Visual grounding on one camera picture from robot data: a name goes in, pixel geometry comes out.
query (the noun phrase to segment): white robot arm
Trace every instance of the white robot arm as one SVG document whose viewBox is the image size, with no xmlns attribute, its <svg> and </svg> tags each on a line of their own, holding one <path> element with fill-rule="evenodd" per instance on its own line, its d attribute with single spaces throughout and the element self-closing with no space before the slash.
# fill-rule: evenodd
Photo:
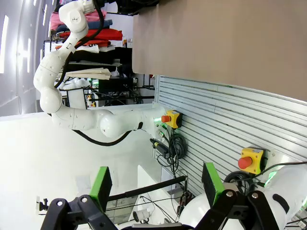
<svg viewBox="0 0 307 230">
<path fill-rule="evenodd" d="M 46 113 L 52 114 L 52 120 L 61 127 L 74 130 L 99 128 L 109 138 L 142 129 L 156 137 L 154 119 L 165 114 L 161 106 L 153 109 L 134 110 L 114 115 L 108 110 L 83 110 L 66 107 L 62 96 L 54 88 L 54 82 L 70 53 L 76 51 L 76 44 L 88 33 L 85 13 L 94 11 L 92 0 L 78 0 L 65 4 L 59 9 L 60 20 L 67 25 L 71 34 L 63 46 L 47 54 L 40 62 L 34 75 L 34 86 L 40 91 L 40 106 Z"/>
</svg>

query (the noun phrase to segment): gray ceiling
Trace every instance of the gray ceiling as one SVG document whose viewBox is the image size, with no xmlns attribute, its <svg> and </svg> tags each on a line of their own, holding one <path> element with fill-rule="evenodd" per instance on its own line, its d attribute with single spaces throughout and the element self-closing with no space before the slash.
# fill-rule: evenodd
<svg viewBox="0 0 307 230">
<path fill-rule="evenodd" d="M 45 5 L 47 11 L 43 26 Z M 34 0 L 1 0 L 0 41 L 5 15 L 9 17 L 9 23 L 4 73 L 0 73 L 0 116 L 35 112 L 36 89 L 33 86 L 33 76 L 40 61 L 40 49 L 43 49 L 44 40 L 48 39 L 49 19 L 55 5 L 56 0 L 36 0 L 35 6 Z"/>
</svg>

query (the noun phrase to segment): pink cloth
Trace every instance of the pink cloth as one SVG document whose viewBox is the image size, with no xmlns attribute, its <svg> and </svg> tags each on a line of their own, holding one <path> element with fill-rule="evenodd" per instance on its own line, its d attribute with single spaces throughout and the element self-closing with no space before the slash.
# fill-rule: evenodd
<svg viewBox="0 0 307 230">
<path fill-rule="evenodd" d="M 102 12 L 104 18 L 106 18 L 106 11 L 101 10 L 101 12 Z M 88 22 L 99 21 L 99 15 L 98 15 L 97 10 L 95 10 L 93 13 L 87 13 L 85 15 L 85 17 L 86 17 L 86 20 Z M 60 19 L 59 19 L 59 13 L 52 12 L 51 18 L 50 18 L 50 29 L 51 30 L 56 30 L 59 25 L 64 25 L 64 23 L 61 22 Z"/>
</svg>

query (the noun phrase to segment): screw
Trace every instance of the screw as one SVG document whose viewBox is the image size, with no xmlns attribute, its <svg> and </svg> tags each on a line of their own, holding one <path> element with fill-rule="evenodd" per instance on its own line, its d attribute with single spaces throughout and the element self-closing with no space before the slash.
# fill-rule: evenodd
<svg viewBox="0 0 307 230">
<path fill-rule="evenodd" d="M 251 197 L 254 198 L 254 199 L 257 199 L 257 198 L 258 198 L 258 194 L 257 194 L 257 193 L 253 193 L 253 194 L 251 195 Z"/>
<path fill-rule="evenodd" d="M 226 193 L 226 196 L 228 196 L 228 197 L 232 197 L 234 194 L 231 192 L 231 191 L 229 191 L 229 192 L 227 192 Z"/>
</svg>

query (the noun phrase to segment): brown surface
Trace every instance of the brown surface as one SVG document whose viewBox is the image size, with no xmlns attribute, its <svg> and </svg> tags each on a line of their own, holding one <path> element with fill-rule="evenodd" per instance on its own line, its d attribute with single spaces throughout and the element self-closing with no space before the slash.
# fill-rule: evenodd
<svg viewBox="0 0 307 230">
<path fill-rule="evenodd" d="M 134 17 L 132 62 L 307 101 L 307 1 L 162 0 Z"/>
</svg>

